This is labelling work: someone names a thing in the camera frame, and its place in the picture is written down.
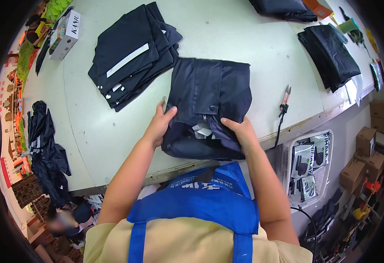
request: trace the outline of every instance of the white table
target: white table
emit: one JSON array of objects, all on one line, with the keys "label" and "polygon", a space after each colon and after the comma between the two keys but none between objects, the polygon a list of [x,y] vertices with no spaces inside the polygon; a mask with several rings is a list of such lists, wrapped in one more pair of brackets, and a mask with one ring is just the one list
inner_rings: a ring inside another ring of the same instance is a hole
[{"label": "white table", "polygon": [[[338,22],[344,21],[338,5],[363,25],[345,1],[328,1]],[[69,189],[99,187],[110,182],[155,113],[155,106],[168,97],[171,70],[116,113],[88,77],[97,37],[122,14],[136,8],[134,0],[74,1],[81,13],[80,38],[64,61],[44,60],[38,77],[32,70],[25,87],[26,108],[38,99],[50,107],[56,127],[56,142],[66,150],[73,176]],[[319,73],[296,34],[306,24],[288,23],[256,13],[248,0],[158,0],[166,23],[184,39],[179,55],[245,62],[251,65],[252,104],[247,113],[264,149],[274,145],[279,104],[285,87],[292,86],[289,112],[284,117],[279,143],[304,133],[349,107],[344,88],[332,94],[325,90]],[[328,24],[330,19],[322,21]],[[376,55],[366,43],[371,55]],[[373,78],[366,50],[350,39],[347,47],[363,75],[367,94]],[[147,183],[205,165],[166,155],[158,148],[147,175]]]}]

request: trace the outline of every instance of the gray floor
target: gray floor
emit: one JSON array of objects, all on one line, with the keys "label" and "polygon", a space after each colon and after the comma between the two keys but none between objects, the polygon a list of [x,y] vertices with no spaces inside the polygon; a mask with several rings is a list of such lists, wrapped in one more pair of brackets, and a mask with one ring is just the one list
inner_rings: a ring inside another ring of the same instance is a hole
[{"label": "gray floor", "polygon": [[[328,177],[327,188],[324,196],[320,201],[312,206],[305,208],[305,212],[309,215],[313,215],[318,209],[320,209],[329,198],[336,192],[339,187],[339,175],[344,166],[353,156],[356,149],[356,135],[363,128],[363,126],[370,127],[370,110],[369,110],[369,98],[366,97],[361,101],[360,107],[352,106],[345,112],[341,113],[337,117],[333,118],[329,122],[317,127],[315,130],[331,129],[334,133],[333,142],[333,156],[331,161],[331,169]],[[266,151],[268,158],[273,167],[275,166],[275,150]],[[253,190],[251,181],[249,178],[249,171],[245,161],[240,161],[240,167],[242,168],[243,175],[247,181],[247,185],[251,191],[253,197]],[[348,199],[346,193],[343,194],[340,204],[345,203]],[[297,235],[300,235],[307,227],[309,219],[303,213],[292,214],[293,224]]]}]

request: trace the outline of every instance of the beige t-shirt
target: beige t-shirt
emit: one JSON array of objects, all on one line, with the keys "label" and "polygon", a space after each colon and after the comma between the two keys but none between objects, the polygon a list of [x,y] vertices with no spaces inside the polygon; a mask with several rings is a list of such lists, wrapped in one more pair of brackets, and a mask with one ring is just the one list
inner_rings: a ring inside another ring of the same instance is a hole
[{"label": "beige t-shirt", "polygon": [[[88,230],[84,263],[127,262],[132,223],[105,223]],[[144,262],[231,262],[233,232],[197,218],[155,219],[147,223]],[[253,235],[253,262],[310,263],[312,253],[282,241],[269,241],[259,227]]]}]

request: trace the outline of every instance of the blue apron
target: blue apron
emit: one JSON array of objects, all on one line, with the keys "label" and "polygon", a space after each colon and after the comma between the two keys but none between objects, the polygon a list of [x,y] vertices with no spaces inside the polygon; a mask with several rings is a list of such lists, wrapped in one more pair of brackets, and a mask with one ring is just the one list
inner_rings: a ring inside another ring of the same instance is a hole
[{"label": "blue apron", "polygon": [[188,172],[165,189],[137,200],[129,213],[133,223],[128,263],[142,263],[145,229],[158,218],[189,217],[220,224],[234,232],[233,263],[252,262],[252,235],[258,234],[259,213],[251,200],[240,166],[233,162],[215,170],[208,183],[197,176],[208,168]]}]

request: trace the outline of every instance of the laundry basket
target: laundry basket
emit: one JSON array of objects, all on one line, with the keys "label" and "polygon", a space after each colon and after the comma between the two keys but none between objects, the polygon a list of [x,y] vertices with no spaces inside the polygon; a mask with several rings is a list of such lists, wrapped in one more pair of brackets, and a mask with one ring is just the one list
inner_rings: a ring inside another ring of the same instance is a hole
[{"label": "laundry basket", "polygon": [[[288,194],[288,186],[290,184],[290,177],[291,177],[291,156],[293,154],[293,145],[298,140],[307,139],[313,136],[321,135],[328,133],[330,134],[330,144],[329,144],[329,155],[328,155],[328,161],[329,163],[321,168],[318,168],[316,171],[314,171],[315,176],[315,185],[316,185],[316,193],[317,196],[305,201],[301,202],[300,195],[289,195]],[[334,135],[331,130],[322,130],[322,131],[314,131],[311,130],[308,133],[303,134],[302,136],[299,136],[295,138],[294,140],[290,140],[288,142],[285,142],[283,144],[280,144],[277,146],[277,154],[276,154],[276,172],[278,179],[283,184],[284,190],[286,194],[288,195],[288,200],[290,202],[290,206],[294,208],[306,208],[312,204],[317,203],[322,196],[325,193],[326,184],[328,181],[328,175],[329,175],[329,169],[331,166],[331,160],[332,160],[332,144],[333,144],[333,138]]]}]

